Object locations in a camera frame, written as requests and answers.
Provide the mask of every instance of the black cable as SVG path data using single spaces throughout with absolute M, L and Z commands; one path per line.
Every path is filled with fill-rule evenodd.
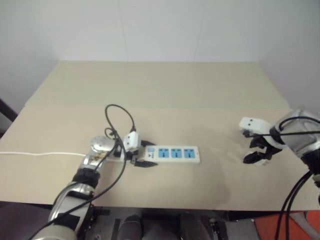
M 297 131 L 297 132 L 287 132 L 287 133 L 277 133 L 277 134 L 253 134 L 246 136 L 247 138 L 263 137 L 263 136 L 290 136 L 290 135 L 307 135 L 307 134 L 320 134 L 320 131 Z
M 52 206 L 54 206 L 54 205 L 56 204 L 58 198 L 60 197 L 60 195 L 61 195 L 66 189 L 68 189 L 68 188 L 70 188 L 70 187 L 72 187 L 72 186 L 74 186 L 74 185 L 77 185 L 77 184 L 78 184 L 78 182 L 73 182 L 73 183 L 65 186 L 65 187 L 59 192 L 59 194 L 56 196 L 56 198 L 54 199 Z
M 280 122 L 279 124 L 279 129 L 280 131 L 282 131 L 284 128 L 282 127 L 282 125 L 290 120 L 295 120 L 295 119 L 308 119 L 308 120 L 311 120 L 311 121 L 314 121 L 318 124 L 320 124 L 320 120 L 317 120 L 313 117 L 309 117 L 309 116 L 292 116 L 292 117 L 288 117 L 286 118 L 285 120 L 283 120 L 282 122 Z
M 94 169 L 95 171 L 97 171 L 100 164 L 102 164 L 107 159 L 107 157 L 109 157 L 110 154 L 116 149 L 116 146 L 117 146 L 117 144 L 114 144 L 113 148 L 110 151 L 108 151 L 108 153 L 100 160 L 100 162 L 98 163 L 98 165 Z
M 108 121 L 108 123 L 109 123 L 109 125 L 110 125 L 110 127 L 111 127 L 111 129 L 112 129 L 112 131 L 114 132 L 116 139 L 119 140 L 119 143 L 120 143 L 122 149 L 124 150 L 124 149 L 125 149 L 124 143 L 123 143 L 121 137 L 119 136 L 118 132 L 115 130 L 115 128 L 114 128 L 113 125 L 111 124 L 111 122 L 110 122 L 110 120 L 109 120 L 109 117 L 108 117 L 107 109 L 108 109 L 108 107 L 110 107 L 110 106 L 119 107 L 119 108 L 123 109 L 126 113 L 128 113 L 128 115 L 130 116 L 130 118 L 131 118 L 131 120 L 132 120 L 132 129 L 135 129 L 134 120 L 133 120 L 132 116 L 130 115 L 130 113 L 129 113 L 127 110 L 125 110 L 123 107 L 121 107 L 121 106 L 118 106 L 118 105 L 115 105 L 115 104 L 110 104 L 110 105 L 107 105 L 107 106 L 105 107 L 105 117 L 106 117 L 106 119 L 107 119 L 107 121 Z M 54 224 L 56 221 L 64 218 L 64 217 L 67 216 L 68 214 L 70 214 L 70 213 L 72 213 L 72 212 L 74 212 L 74 211 L 82 208 L 83 206 L 85 206 L 85 205 L 87 205 L 87 204 L 90 204 L 92 201 L 96 200 L 97 198 L 101 197 L 103 194 L 105 194 L 106 192 L 108 192 L 108 191 L 119 181 L 119 179 L 121 178 L 121 176 L 124 174 L 124 171 L 125 171 L 125 168 L 126 168 L 126 162 L 127 162 L 127 155 L 124 154 L 123 165 L 122 165 L 122 169 L 121 169 L 121 171 L 120 171 L 120 174 L 118 175 L 118 177 L 113 181 L 113 183 L 112 183 L 110 186 L 108 186 L 106 189 L 104 189 L 102 192 L 100 192 L 99 194 L 95 195 L 94 197 L 88 199 L 87 201 L 84 201 L 83 203 L 79 204 L 78 206 L 75 206 L 74 208 L 71 208 L 70 210 L 62 213 L 60 216 L 56 217 L 55 219 L 47 222 L 47 223 L 46 223 L 45 225 L 43 225 L 39 230 L 37 230 L 28 240 L 32 240 L 32 238 L 33 238 L 35 235 L 37 235 L 37 233 L 39 233 L 39 232 L 40 232 L 42 229 L 44 229 L 45 227 Z
M 110 107 L 117 107 L 117 108 L 120 108 L 120 109 L 122 109 L 123 111 L 125 111 L 125 112 L 129 115 L 129 117 L 130 117 L 130 119 L 131 119 L 131 122 L 132 122 L 132 128 L 131 128 L 130 132 L 136 130 L 135 121 L 134 121 L 133 117 L 131 116 L 131 114 L 130 114 L 126 109 L 124 109 L 122 106 L 119 106 L 119 105 L 117 105 L 117 104 L 109 104 L 109 105 L 107 105 L 107 106 L 105 107 L 104 113 L 105 113 L 106 121 L 108 122 L 108 124 L 110 125 L 110 128 L 111 128 L 112 130 L 115 131 L 115 128 L 114 128 L 114 126 L 112 125 L 112 123 L 110 122 L 110 119 L 109 119 L 109 117 L 108 117 L 108 108 L 110 108 Z
M 290 198 L 292 197 L 292 195 L 294 194 L 294 192 L 296 191 L 297 187 L 299 187 L 299 185 L 301 184 L 301 182 L 308 176 L 308 174 L 310 174 L 310 171 L 308 171 L 305 175 L 303 175 L 297 182 L 296 184 L 294 185 L 294 187 L 292 188 L 292 190 L 290 191 L 289 195 L 286 197 L 283 205 L 282 205 L 282 208 L 281 208 L 281 211 L 280 211 L 280 214 L 279 214 L 279 217 L 278 217 L 278 222 L 277 222 L 277 225 L 276 225 L 276 232 L 275 232 L 275 236 L 274 236 L 274 239 L 275 240 L 278 240 L 279 238 L 279 233 L 280 233 L 280 227 L 281 227 L 281 220 L 282 220 L 282 217 L 285 213 L 285 209 L 286 209 L 286 206 L 288 204 L 288 201 L 290 200 Z
M 301 182 L 301 184 L 296 188 L 296 190 L 294 191 L 294 193 L 292 194 L 292 197 L 289 201 L 288 207 L 286 209 L 286 215 L 285 215 L 285 239 L 286 240 L 290 240 L 290 236 L 289 236 L 289 219 L 290 219 L 290 211 L 291 211 L 291 206 L 296 198 L 297 193 L 299 192 L 299 190 L 302 188 L 302 186 L 306 183 L 306 181 L 311 177 L 312 173 L 311 171 L 309 171 L 307 173 L 307 175 L 304 177 L 303 181 Z
M 112 129 L 110 127 L 106 127 L 104 129 L 104 135 L 108 138 L 108 139 L 113 139 L 115 140 L 115 133 L 112 131 Z

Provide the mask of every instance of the orange object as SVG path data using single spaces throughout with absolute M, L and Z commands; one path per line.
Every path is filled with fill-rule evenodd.
M 261 240 L 274 240 L 277 230 L 277 222 L 279 215 L 259 217 L 255 219 L 256 229 Z M 285 218 L 283 215 L 281 221 L 281 228 L 279 240 L 286 239 Z M 320 231 L 320 211 L 309 211 L 307 220 L 319 232 Z M 311 240 L 309 235 L 290 218 L 290 240 Z

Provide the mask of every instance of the black cable bundle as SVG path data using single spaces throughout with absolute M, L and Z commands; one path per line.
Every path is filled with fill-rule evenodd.
M 299 190 L 302 188 L 302 186 L 306 183 L 306 181 L 311 177 L 312 173 L 310 171 L 308 171 L 305 175 L 303 175 L 299 181 L 294 185 L 294 187 L 292 188 L 292 190 L 290 191 L 289 195 L 286 197 L 283 206 L 281 208 L 280 214 L 279 214 L 279 218 L 278 218 L 278 222 L 277 222 L 277 226 L 276 226 L 276 232 L 275 232 L 275 236 L 274 239 L 278 240 L 279 239 L 279 233 L 280 233 L 280 227 L 281 227 L 281 220 L 282 220 L 282 216 L 285 214 L 285 239 L 289 240 L 290 236 L 289 236 L 289 219 L 290 219 L 290 211 L 291 211 L 291 206 L 296 198 L 296 195 L 298 194 Z

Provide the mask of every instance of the electrical cord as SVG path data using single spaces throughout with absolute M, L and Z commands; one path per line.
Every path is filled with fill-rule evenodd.
M 279 129 L 282 131 L 284 128 L 283 128 L 283 124 L 288 122 L 288 121 L 291 121 L 291 120 L 295 120 L 295 119 L 308 119 L 308 120 L 311 120 L 311 121 L 314 121 L 318 124 L 320 124 L 320 120 L 317 120 L 313 117 L 309 117 L 309 116 L 292 116 L 292 117 L 288 117 L 286 118 L 285 120 L 283 120 L 282 122 L 280 122 L 279 124 Z
M 290 229 L 289 229 L 289 219 L 290 219 L 290 211 L 291 206 L 296 198 L 296 195 L 298 194 L 299 190 L 302 188 L 302 186 L 306 183 L 306 181 L 312 176 L 312 173 L 309 171 L 306 176 L 304 177 L 303 181 L 300 183 L 300 185 L 296 188 L 294 193 L 292 194 L 292 197 L 289 201 L 288 207 L 286 209 L 286 215 L 285 215 L 285 239 L 290 240 Z
M 108 138 L 108 139 L 112 139 L 112 140 L 115 140 L 115 133 L 112 131 L 112 129 L 110 127 L 106 127 L 104 129 L 104 135 Z
M 47 156 L 47 155 L 75 155 L 84 157 L 85 154 L 75 152 L 44 152 L 44 153 L 32 153 L 22 151 L 0 151 L 0 154 L 4 155 L 30 155 L 30 156 Z
M 79 184 L 79 183 L 78 183 L 78 182 L 73 182 L 73 183 L 65 186 L 65 187 L 59 192 L 59 194 L 56 196 L 56 198 L 54 199 L 52 206 L 54 206 L 54 205 L 56 204 L 58 198 L 60 197 L 60 195 L 61 195 L 65 190 L 67 190 L 67 189 L 69 189 L 69 188 L 71 188 L 71 187 L 73 187 L 74 185 L 77 185 L 77 184 Z
M 277 221 L 277 225 L 276 225 L 276 232 L 275 232 L 275 236 L 274 236 L 274 239 L 275 240 L 278 240 L 279 239 L 279 233 L 280 233 L 280 227 L 281 227 L 281 220 L 282 220 L 282 217 L 285 213 L 285 209 L 286 209 L 286 206 L 288 204 L 288 201 L 291 199 L 292 195 L 294 194 L 294 192 L 296 191 L 296 189 L 299 187 L 299 185 L 303 182 L 303 180 L 310 174 L 310 171 L 308 171 L 305 175 L 303 175 L 297 182 L 296 184 L 294 185 L 294 187 L 292 188 L 292 190 L 290 191 L 289 195 L 286 197 L 283 205 L 282 205 L 282 208 L 281 208 L 281 211 L 280 211 L 280 214 L 279 214 L 279 217 L 278 217 L 278 221 Z
M 107 159 L 107 157 L 109 157 L 111 155 L 111 153 L 116 149 L 117 144 L 114 144 L 113 148 L 108 151 L 108 153 L 100 160 L 100 162 L 97 164 L 97 166 L 95 167 L 95 171 L 98 170 L 99 166 Z
M 108 108 L 110 108 L 110 107 L 117 107 L 117 108 L 122 109 L 123 111 L 125 111 L 125 112 L 129 115 L 129 117 L 130 117 L 130 119 L 131 119 L 131 122 L 132 122 L 132 128 L 131 128 L 130 132 L 133 132 L 133 131 L 136 130 L 135 121 L 134 121 L 133 117 L 131 116 L 131 114 L 130 114 L 125 108 L 123 108 L 122 106 L 119 106 L 119 105 L 117 105 L 117 104 L 109 104 L 109 105 L 107 105 L 107 106 L 105 107 L 104 113 L 105 113 L 106 121 L 108 122 L 108 124 L 110 125 L 110 128 L 111 128 L 113 131 L 115 131 L 115 128 L 114 128 L 114 126 L 112 125 L 112 123 L 111 123 L 111 121 L 110 121 L 110 119 L 109 119 L 109 117 L 108 117 Z
M 122 151 L 124 151 L 124 149 L 125 149 L 124 143 L 123 143 L 121 137 L 119 136 L 118 132 L 115 130 L 115 128 L 114 128 L 113 125 L 111 124 L 111 122 L 110 122 L 110 120 L 109 120 L 109 117 L 108 117 L 107 109 L 108 109 L 108 107 L 110 107 L 110 106 L 119 107 L 119 108 L 123 109 L 126 113 L 128 113 L 128 115 L 130 116 L 130 118 L 131 118 L 131 120 L 132 120 L 132 128 L 131 128 L 131 129 L 134 129 L 134 130 L 136 129 L 136 128 L 135 128 L 135 123 L 134 123 L 134 120 L 133 120 L 132 116 L 130 115 L 130 113 L 129 113 L 127 110 L 125 110 L 123 107 L 118 106 L 118 105 L 115 105 L 115 104 L 110 104 L 110 105 L 107 105 L 107 106 L 105 107 L 105 111 L 104 111 L 104 112 L 105 112 L 105 117 L 106 117 L 106 119 L 107 119 L 107 121 L 108 121 L 108 123 L 109 123 L 109 125 L 110 125 L 110 127 L 111 127 L 111 129 L 112 129 L 112 131 L 114 132 L 116 139 L 119 140 L 119 144 L 120 144 L 120 146 L 121 146 L 121 148 L 122 148 Z M 62 213 L 61 215 L 59 215 L 59 216 L 56 217 L 55 219 L 47 222 L 47 223 L 46 223 L 45 225 L 43 225 L 39 230 L 37 230 L 28 240 L 32 240 L 32 238 L 33 238 L 35 235 L 37 235 L 37 233 L 40 232 L 40 231 L 41 231 L 42 229 L 44 229 L 45 227 L 54 224 L 56 221 L 64 218 L 65 216 L 67 216 L 68 214 L 72 213 L 73 211 L 76 211 L 76 210 L 82 208 L 83 206 L 85 206 L 85 205 L 87 205 L 87 204 L 90 204 L 92 201 L 96 200 L 97 198 L 101 197 L 103 194 L 105 194 L 106 192 L 108 192 L 114 185 L 116 185 L 116 183 L 119 181 L 119 179 L 120 179 L 120 178 L 122 177 L 122 175 L 124 174 L 124 171 L 125 171 L 125 168 L 126 168 L 126 163 L 127 163 L 127 155 L 124 154 L 124 160 L 123 160 L 122 169 L 121 169 L 118 177 L 113 181 L 113 183 L 112 183 L 110 186 L 108 186 L 106 189 L 104 189 L 102 192 L 100 192 L 99 194 L 95 195 L 94 197 L 92 197 L 92 198 L 84 201 L 83 203 L 79 204 L 78 206 L 75 206 L 74 208 L 72 208 L 72 209 L 70 209 L 70 210 Z

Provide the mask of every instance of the blue outlet socket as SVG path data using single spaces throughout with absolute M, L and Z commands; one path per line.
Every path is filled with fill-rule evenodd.
M 181 159 L 182 158 L 181 148 L 172 148 L 171 149 L 171 157 L 173 159 Z
M 169 149 L 168 148 L 159 148 L 159 158 L 168 158 Z
M 184 158 L 185 159 L 195 159 L 196 158 L 195 150 L 184 149 Z

